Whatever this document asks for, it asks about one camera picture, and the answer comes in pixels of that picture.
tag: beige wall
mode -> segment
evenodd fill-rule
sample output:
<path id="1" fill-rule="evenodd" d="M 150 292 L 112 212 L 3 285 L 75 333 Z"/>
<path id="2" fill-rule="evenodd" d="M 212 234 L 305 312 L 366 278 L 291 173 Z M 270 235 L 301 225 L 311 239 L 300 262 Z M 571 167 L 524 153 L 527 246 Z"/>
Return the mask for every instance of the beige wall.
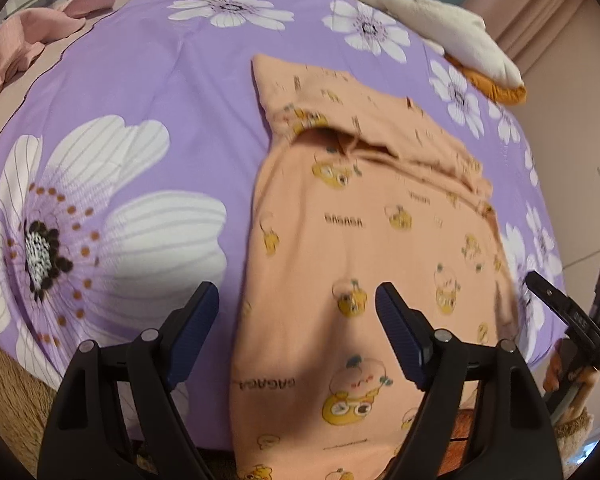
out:
<path id="1" fill-rule="evenodd" d="M 525 75 L 525 129 L 565 266 L 600 249 L 600 8 L 586 0 Z M 565 270 L 568 294 L 588 311 L 600 254 Z M 600 384 L 589 402 L 600 424 Z"/>

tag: mattress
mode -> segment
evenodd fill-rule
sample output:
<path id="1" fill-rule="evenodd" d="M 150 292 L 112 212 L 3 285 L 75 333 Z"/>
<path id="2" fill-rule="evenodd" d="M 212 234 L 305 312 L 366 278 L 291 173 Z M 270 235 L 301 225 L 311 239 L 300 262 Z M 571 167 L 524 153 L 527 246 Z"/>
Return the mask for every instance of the mattress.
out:
<path id="1" fill-rule="evenodd" d="M 232 341 L 270 141 L 251 73 L 259 53 L 408 96 L 481 161 L 520 288 L 518 344 L 535 365 L 564 326 L 522 279 L 537 269 L 563 283 L 522 129 L 417 34 L 354 0 L 131 0 L 22 104 L 1 96 L 0 117 L 13 113 L 0 132 L 1 348 L 57 388 L 81 340 L 127 341 L 211 280 L 220 314 L 173 396 L 197 446 L 231 449 Z"/>

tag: cartoon eye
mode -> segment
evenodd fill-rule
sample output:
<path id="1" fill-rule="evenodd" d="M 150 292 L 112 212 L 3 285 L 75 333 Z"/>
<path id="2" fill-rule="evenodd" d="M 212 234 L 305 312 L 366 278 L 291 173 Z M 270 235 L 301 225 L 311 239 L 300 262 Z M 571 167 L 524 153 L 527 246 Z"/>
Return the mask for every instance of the cartoon eye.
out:
<path id="1" fill-rule="evenodd" d="M 355 410 L 353 410 L 357 416 L 367 416 L 371 411 L 371 403 L 370 402 L 360 402 L 359 405 L 356 406 Z"/>
<path id="2" fill-rule="evenodd" d="M 339 402 L 336 402 L 331 407 L 331 413 L 333 413 L 333 415 L 336 415 L 336 416 L 344 415 L 348 411 L 349 411 L 349 405 L 344 400 L 340 400 Z"/>

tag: cartoon print clothing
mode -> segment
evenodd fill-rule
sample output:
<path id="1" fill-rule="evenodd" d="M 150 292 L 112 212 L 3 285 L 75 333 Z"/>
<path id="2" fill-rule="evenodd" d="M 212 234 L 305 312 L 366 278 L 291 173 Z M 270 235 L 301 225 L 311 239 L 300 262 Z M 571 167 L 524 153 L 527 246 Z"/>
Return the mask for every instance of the cartoon print clothing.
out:
<path id="1" fill-rule="evenodd" d="M 392 282 L 467 342 L 516 331 L 491 184 L 408 98 L 266 56 L 253 71 L 273 139 L 232 363 L 238 476 L 372 480 L 422 398 L 379 322 L 376 287 Z"/>

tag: pink cloth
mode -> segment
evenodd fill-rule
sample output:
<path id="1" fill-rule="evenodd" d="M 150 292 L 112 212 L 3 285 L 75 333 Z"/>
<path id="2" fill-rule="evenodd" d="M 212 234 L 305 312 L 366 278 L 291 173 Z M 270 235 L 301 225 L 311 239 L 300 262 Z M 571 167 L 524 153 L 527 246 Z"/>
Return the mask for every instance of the pink cloth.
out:
<path id="1" fill-rule="evenodd" d="M 17 12 L 0 25 L 0 91 L 24 72 L 45 49 L 80 30 L 87 14 L 110 9 L 115 0 L 69 0 L 57 9 L 35 7 Z"/>

